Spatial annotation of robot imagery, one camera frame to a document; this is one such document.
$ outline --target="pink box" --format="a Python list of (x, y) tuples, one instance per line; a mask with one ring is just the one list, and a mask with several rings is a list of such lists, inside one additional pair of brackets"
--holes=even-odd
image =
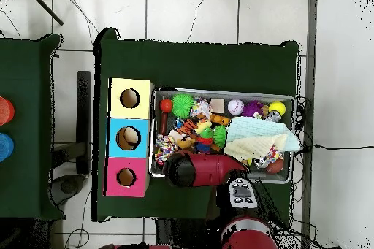
[[(125, 168), (135, 173), (135, 181), (130, 186), (123, 186), (117, 181), (117, 174)], [(143, 197), (149, 183), (147, 159), (108, 158), (106, 181), (107, 190), (103, 191), (105, 196)]]

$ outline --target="toy bin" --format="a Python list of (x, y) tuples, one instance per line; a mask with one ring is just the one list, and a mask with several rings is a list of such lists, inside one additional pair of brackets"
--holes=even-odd
[[(286, 106), (286, 112), (282, 116), (279, 123), (284, 123), (287, 128), (289, 128), (292, 133), (294, 133), (294, 123), (296, 119), (296, 100), (292, 96), (281, 96), (281, 95), (271, 95), (271, 94), (259, 94), (259, 93), (239, 93), (239, 92), (228, 92), (228, 91), (201, 91), (194, 89), (176, 89), (171, 91), (170, 89), (160, 89), (153, 92), (153, 107), (154, 107), (154, 120), (151, 124), (151, 139), (150, 139), (150, 158), (149, 158), (149, 170), (150, 173), (155, 177), (163, 177), (162, 167), (159, 166), (154, 158), (154, 154), (157, 150), (155, 147), (154, 140), (156, 135), (159, 132), (159, 126), (161, 122), (161, 110), (160, 110), (160, 101), (164, 98), (171, 99), (177, 93), (189, 93), (193, 97), (200, 96), (203, 99), (224, 99), (224, 113), (219, 114), (224, 117), (233, 118), (234, 116), (229, 113), (227, 110), (227, 105), (229, 101), (233, 99), (240, 99), (247, 104), (251, 101), (259, 101), (263, 104), (269, 105), (274, 101), (281, 101)], [(167, 131), (173, 129), (175, 124), (175, 116), (172, 112), (168, 114), (167, 117)], [(252, 164), (251, 174), (248, 175), (248, 178), (255, 180), (260, 178), (263, 183), (274, 183), (274, 184), (284, 184), (290, 181), (292, 175), (292, 166), (293, 166), (293, 152), (284, 153), (284, 167), (283, 170), (278, 172), (275, 175), (269, 175), (265, 172), (265, 169), (257, 168)]]

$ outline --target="green spiky ball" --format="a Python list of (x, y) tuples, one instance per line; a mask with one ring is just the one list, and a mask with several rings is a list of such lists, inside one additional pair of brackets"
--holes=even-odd
[(172, 97), (172, 112), (176, 117), (189, 117), (192, 105), (194, 98), (189, 94), (180, 93)]
[(225, 145), (226, 133), (227, 133), (227, 130), (222, 125), (216, 126), (213, 130), (213, 141), (220, 148), (223, 148)]

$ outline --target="towel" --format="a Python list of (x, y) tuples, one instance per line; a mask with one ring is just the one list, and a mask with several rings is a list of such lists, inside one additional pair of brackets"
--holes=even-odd
[(287, 134), (283, 151), (300, 150), (299, 140), (284, 123), (260, 120), (253, 117), (235, 117), (227, 127), (227, 144), (246, 137), (273, 137)]
[(232, 142), (227, 142), (224, 152), (239, 161), (253, 158), (259, 159), (267, 156), (273, 145), (276, 146), (279, 151), (284, 151), (286, 140), (286, 133), (269, 137), (244, 137)]

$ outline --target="yellow ball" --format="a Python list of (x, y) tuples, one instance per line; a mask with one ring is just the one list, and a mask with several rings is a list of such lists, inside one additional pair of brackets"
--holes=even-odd
[(270, 106), (269, 106), (269, 112), (272, 112), (273, 110), (276, 110), (279, 112), (279, 114), (281, 116), (284, 115), (284, 113), (286, 112), (286, 107), (284, 106), (284, 104), (282, 102), (273, 102)]

